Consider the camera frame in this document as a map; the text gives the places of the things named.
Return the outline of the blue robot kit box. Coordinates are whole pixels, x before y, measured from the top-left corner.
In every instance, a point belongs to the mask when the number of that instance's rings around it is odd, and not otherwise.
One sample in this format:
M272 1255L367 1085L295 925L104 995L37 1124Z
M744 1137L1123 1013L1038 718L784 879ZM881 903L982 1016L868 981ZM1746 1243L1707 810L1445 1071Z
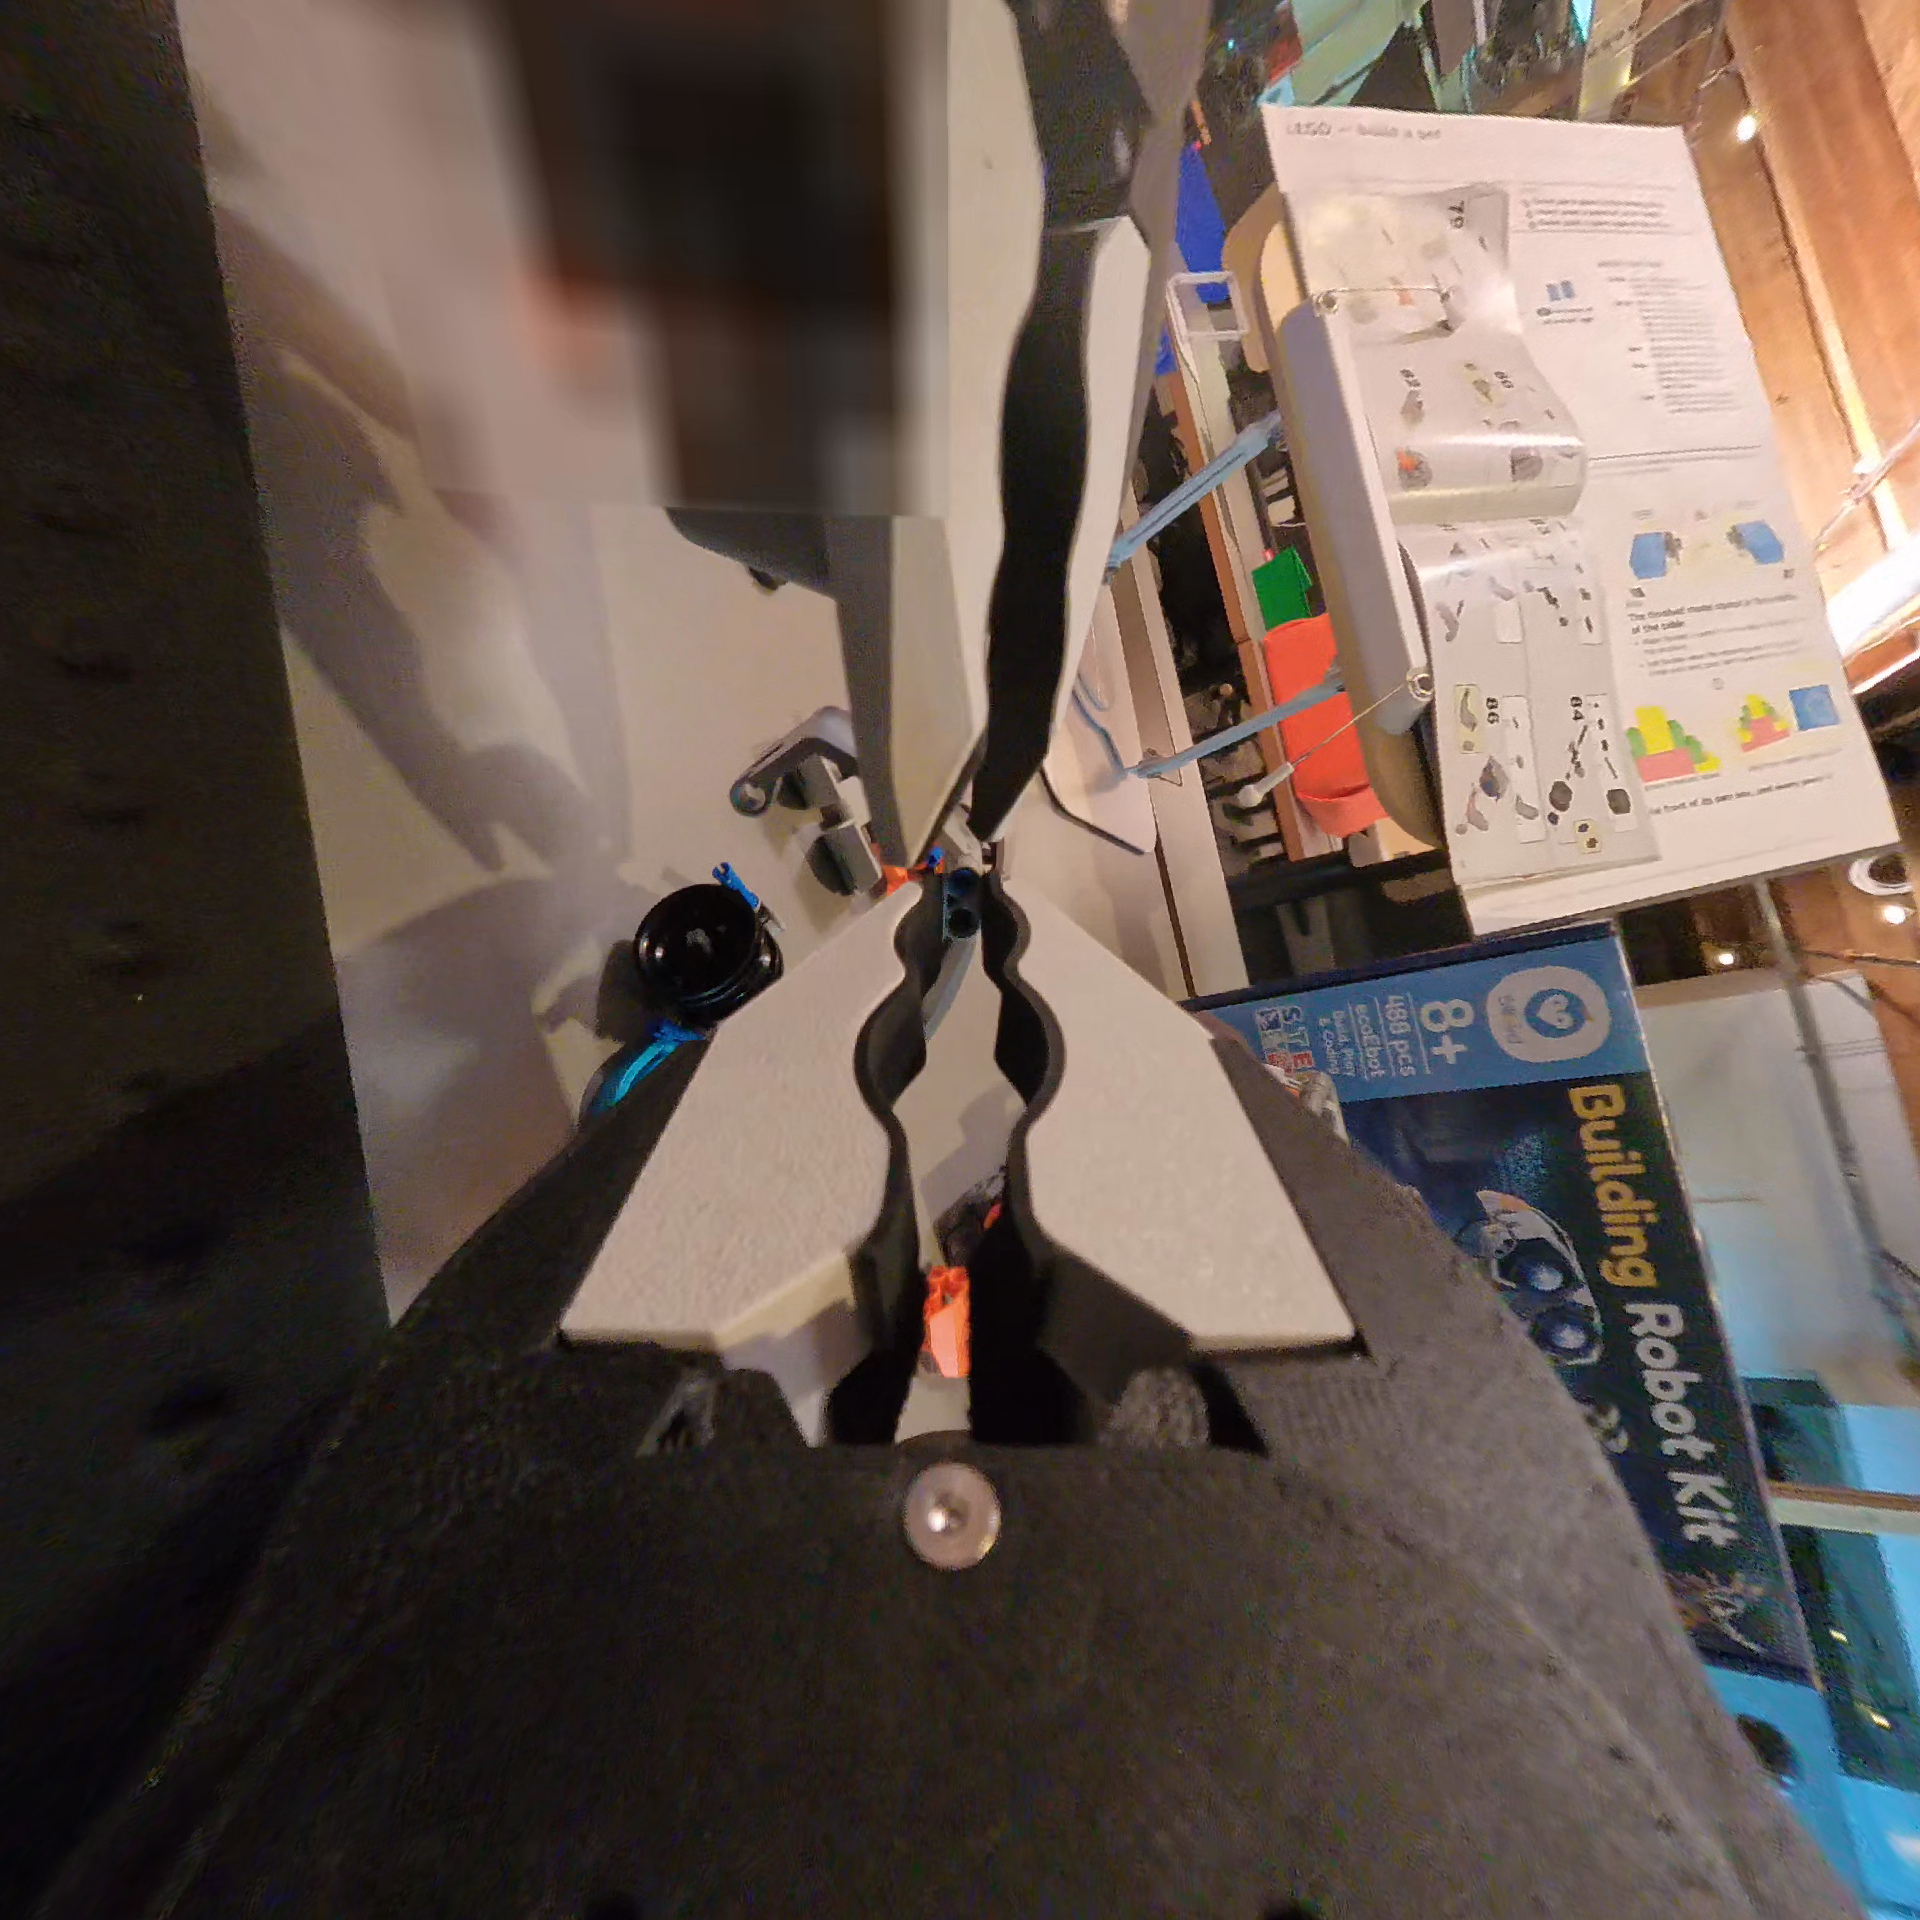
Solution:
M1764 1453L1606 922L1193 1002L1492 1283L1610 1459L1695 1650L1814 1688Z

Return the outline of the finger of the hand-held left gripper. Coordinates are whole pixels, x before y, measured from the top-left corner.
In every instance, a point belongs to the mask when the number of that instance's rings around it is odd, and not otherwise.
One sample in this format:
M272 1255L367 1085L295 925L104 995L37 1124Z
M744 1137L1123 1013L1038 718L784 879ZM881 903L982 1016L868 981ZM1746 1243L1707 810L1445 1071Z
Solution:
M1003 550L969 831L995 840L1040 772L1117 534L1178 253L1203 2L1012 4L1043 223L1004 375Z
M1008 4L883 4L881 31L890 396L826 553L870 822L905 865L984 753L1003 412L1044 186Z

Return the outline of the black wheel brick assembly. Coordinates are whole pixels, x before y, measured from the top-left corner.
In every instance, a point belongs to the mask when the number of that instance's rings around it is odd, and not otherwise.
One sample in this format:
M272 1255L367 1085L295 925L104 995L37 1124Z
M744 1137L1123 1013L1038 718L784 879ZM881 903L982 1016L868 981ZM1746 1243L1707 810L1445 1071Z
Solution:
M652 903L630 946L645 1006L705 1034L784 976L784 952L757 900L706 879Z

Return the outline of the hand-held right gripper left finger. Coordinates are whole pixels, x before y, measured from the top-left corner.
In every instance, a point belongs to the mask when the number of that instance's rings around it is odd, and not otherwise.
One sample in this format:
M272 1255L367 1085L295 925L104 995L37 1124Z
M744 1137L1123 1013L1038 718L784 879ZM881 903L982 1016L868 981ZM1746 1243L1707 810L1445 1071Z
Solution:
M938 885L905 882L730 1018L559 1320L572 1340L733 1353L845 1311L895 1344L916 1283L895 1115L923 1069Z

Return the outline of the grey orange tracked toy robot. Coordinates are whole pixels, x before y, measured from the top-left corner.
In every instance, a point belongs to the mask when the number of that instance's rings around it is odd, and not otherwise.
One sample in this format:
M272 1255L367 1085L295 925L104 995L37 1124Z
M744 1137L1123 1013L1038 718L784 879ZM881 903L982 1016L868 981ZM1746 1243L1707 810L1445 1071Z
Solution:
M965 1188L933 1222L923 1275L922 1372L973 1377L973 1265L1003 1213L1004 1167Z

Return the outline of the orange plastic container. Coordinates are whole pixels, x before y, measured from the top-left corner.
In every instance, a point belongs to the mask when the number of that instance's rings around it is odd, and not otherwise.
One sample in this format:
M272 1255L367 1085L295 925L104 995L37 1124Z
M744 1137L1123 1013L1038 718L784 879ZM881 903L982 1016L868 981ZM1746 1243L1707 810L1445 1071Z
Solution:
M1336 665L1332 619L1320 614L1270 628L1262 638L1262 658L1273 705L1309 693ZM1278 732L1291 766L1291 802L1317 831L1350 840L1383 820L1345 693L1327 693L1291 711L1278 723Z

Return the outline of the silver ventilation duct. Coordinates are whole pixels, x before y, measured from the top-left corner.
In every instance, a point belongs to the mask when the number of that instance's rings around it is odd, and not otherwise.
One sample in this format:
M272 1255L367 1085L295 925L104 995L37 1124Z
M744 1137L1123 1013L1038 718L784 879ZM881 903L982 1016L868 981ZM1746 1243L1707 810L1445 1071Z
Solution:
M1829 630L1842 661L1857 658L1913 617L1918 533L1827 597Z

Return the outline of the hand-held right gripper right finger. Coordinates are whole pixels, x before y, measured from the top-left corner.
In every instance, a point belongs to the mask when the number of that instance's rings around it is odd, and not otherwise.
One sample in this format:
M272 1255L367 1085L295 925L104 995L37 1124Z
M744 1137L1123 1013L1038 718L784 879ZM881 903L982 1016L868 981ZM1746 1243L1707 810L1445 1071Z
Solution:
M1065 1375L1334 1353L1353 1316L1207 1031L1029 885L989 882L1003 1221Z

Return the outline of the blue brick separator tool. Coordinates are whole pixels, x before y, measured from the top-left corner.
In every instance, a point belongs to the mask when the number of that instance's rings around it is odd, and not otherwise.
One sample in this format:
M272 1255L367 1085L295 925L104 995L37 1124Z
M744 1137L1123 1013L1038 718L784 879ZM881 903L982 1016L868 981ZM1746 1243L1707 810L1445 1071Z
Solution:
M624 1101L644 1080L654 1076L673 1054L688 1046L700 1046L706 1036L696 1026L659 1018L637 1039L618 1044L610 1054L589 1073L580 1095L577 1127L608 1113Z

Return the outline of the white booklet stand plate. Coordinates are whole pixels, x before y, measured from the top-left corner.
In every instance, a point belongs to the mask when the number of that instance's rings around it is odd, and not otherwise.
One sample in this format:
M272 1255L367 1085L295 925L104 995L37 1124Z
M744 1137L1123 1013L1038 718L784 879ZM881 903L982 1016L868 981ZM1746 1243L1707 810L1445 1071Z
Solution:
M1360 759L1385 817L1445 849L1436 781L1420 745L1434 683L1401 542L1388 514L1373 431L1362 415L1348 293L1313 293L1283 192L1268 186L1229 228L1238 277L1276 392L1280 442Z

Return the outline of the grey orange brick assembly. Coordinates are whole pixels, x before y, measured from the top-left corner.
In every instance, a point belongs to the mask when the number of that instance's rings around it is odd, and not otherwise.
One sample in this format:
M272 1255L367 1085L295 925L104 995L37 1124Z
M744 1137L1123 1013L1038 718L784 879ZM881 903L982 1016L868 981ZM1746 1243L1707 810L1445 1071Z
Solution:
M923 879L881 856L845 707L804 715L733 780L728 800L745 820L773 806L808 817L804 863L832 897L880 899Z

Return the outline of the white instruction booklet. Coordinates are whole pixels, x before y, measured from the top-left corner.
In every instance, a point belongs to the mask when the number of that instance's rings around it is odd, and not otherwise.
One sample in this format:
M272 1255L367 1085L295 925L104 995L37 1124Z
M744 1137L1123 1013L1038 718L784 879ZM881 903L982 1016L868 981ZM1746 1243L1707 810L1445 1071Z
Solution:
M1471 933L1893 844L1682 133L1262 109L1428 638Z

